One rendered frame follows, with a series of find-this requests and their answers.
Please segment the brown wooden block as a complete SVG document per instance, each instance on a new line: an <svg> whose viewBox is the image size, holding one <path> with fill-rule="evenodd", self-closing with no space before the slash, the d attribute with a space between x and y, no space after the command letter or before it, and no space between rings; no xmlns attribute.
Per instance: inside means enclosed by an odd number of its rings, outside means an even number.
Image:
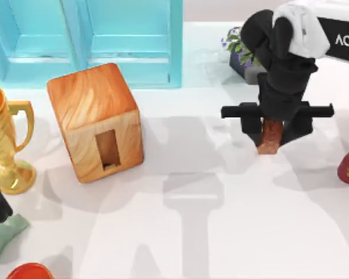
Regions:
<svg viewBox="0 0 349 279"><path fill-rule="evenodd" d="M260 155L274 155L277 153L283 133L283 123L264 118L261 142L257 150Z"/></svg>

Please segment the potted plant purple flowers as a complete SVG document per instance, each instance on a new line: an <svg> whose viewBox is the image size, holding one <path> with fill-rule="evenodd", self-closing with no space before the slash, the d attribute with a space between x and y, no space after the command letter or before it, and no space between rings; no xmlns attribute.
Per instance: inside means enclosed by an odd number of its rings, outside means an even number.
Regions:
<svg viewBox="0 0 349 279"><path fill-rule="evenodd" d="M240 37L241 27L231 28L221 39L224 50L230 52L229 65L238 73L247 84L257 85L257 76L264 73L265 68L260 64L255 55L244 45Z"/></svg>

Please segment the light blue rack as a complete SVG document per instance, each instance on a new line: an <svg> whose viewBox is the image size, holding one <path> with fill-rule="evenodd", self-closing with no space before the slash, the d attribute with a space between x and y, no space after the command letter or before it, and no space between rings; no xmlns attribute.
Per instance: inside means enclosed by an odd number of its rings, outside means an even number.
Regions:
<svg viewBox="0 0 349 279"><path fill-rule="evenodd" d="M132 88L179 88L183 0L0 0L0 86L106 63Z"/></svg>

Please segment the wooden box with opening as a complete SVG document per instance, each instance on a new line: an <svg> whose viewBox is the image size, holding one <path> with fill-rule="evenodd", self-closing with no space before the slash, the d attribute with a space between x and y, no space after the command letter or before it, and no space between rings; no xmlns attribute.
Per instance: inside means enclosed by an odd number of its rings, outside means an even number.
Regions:
<svg viewBox="0 0 349 279"><path fill-rule="evenodd" d="M142 164L140 110L116 64L53 78L47 92L80 183Z"/></svg>

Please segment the gold trophy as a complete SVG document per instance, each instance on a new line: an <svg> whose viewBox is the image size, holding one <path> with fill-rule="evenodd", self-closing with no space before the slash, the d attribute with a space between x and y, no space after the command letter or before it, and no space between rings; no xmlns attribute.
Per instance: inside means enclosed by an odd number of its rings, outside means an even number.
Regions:
<svg viewBox="0 0 349 279"><path fill-rule="evenodd" d="M20 145L16 142L13 116L20 111L26 114L27 135ZM0 190L4 194L18 195L27 191L35 182L35 168L15 155L30 142L34 131L34 112L30 101L8 101L0 88Z"/></svg>

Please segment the red cup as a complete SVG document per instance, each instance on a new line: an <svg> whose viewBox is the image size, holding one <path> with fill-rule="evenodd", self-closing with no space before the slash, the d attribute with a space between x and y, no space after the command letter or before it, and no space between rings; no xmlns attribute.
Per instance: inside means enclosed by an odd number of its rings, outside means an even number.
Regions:
<svg viewBox="0 0 349 279"><path fill-rule="evenodd" d="M43 264L25 263L14 268L6 279L54 279L54 277Z"/></svg>

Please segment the pale green object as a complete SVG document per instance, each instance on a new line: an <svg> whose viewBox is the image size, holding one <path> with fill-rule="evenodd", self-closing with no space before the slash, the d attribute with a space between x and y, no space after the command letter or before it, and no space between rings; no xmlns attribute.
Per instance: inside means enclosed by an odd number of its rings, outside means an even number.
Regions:
<svg viewBox="0 0 349 279"><path fill-rule="evenodd" d="M29 221L20 214L10 216L0 223L0 257L5 246L29 226Z"/></svg>

